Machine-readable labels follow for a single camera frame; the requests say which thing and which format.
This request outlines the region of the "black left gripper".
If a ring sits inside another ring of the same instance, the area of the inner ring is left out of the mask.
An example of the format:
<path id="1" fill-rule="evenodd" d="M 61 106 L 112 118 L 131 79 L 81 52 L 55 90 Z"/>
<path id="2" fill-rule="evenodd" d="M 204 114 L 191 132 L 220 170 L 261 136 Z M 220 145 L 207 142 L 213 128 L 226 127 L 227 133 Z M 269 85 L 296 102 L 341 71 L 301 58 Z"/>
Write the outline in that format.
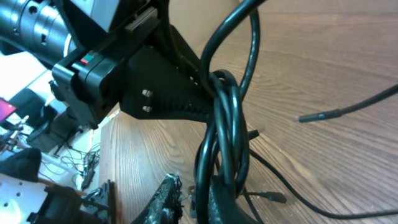
<path id="1" fill-rule="evenodd" d="M 168 1 L 119 1 L 104 30 L 72 1 L 56 1 L 76 49 L 52 69 L 63 100 L 79 121 L 96 126 L 115 104 L 137 119 L 208 123 L 211 97 L 195 83 L 198 58 L 176 28 L 187 72 L 174 65 Z"/>

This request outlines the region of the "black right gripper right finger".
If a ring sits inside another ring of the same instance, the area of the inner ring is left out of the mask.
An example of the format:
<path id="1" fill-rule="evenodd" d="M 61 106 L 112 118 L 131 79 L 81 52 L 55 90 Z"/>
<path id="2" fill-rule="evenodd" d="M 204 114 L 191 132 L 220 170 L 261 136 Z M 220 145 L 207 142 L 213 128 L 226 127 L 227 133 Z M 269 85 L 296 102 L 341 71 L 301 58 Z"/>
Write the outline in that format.
<path id="1" fill-rule="evenodd" d="M 244 224 L 249 223 L 243 211 L 238 208 L 218 176 L 211 178 L 209 201 L 208 201 L 208 223 L 210 224 Z"/>

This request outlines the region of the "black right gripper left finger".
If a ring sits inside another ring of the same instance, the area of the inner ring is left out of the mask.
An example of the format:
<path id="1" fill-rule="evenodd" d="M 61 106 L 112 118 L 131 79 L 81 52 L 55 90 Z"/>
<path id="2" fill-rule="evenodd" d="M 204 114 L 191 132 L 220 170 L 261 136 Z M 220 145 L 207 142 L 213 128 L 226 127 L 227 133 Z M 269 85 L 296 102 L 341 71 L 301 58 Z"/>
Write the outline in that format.
<path id="1" fill-rule="evenodd" d="M 178 224 L 183 215 L 181 189 L 179 175 L 167 174 L 131 224 Z"/>

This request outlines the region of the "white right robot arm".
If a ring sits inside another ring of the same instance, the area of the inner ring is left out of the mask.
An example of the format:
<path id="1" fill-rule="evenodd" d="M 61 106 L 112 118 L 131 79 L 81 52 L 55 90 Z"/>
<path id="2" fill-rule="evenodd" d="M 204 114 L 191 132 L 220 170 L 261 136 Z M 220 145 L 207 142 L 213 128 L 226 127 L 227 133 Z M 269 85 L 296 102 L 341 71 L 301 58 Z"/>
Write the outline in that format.
<path id="1" fill-rule="evenodd" d="M 213 176 L 190 190 L 198 223 L 254 223 Z M 134 223 L 178 223 L 183 216 L 179 176 L 168 174 Z M 115 223 L 114 182 L 81 195 L 75 189 L 1 174 L 1 223 Z"/>

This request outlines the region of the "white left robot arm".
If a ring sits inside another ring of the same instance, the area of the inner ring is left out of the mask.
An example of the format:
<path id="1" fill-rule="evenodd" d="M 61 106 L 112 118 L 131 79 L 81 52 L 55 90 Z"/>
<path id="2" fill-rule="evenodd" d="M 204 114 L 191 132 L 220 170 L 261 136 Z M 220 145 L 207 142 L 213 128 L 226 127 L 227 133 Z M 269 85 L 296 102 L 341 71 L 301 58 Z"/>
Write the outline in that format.
<path id="1" fill-rule="evenodd" d="M 168 1 L 2 1 L 1 52 L 20 51 L 51 70 L 55 97 L 93 128 L 115 105 L 137 119 L 213 117 Z"/>

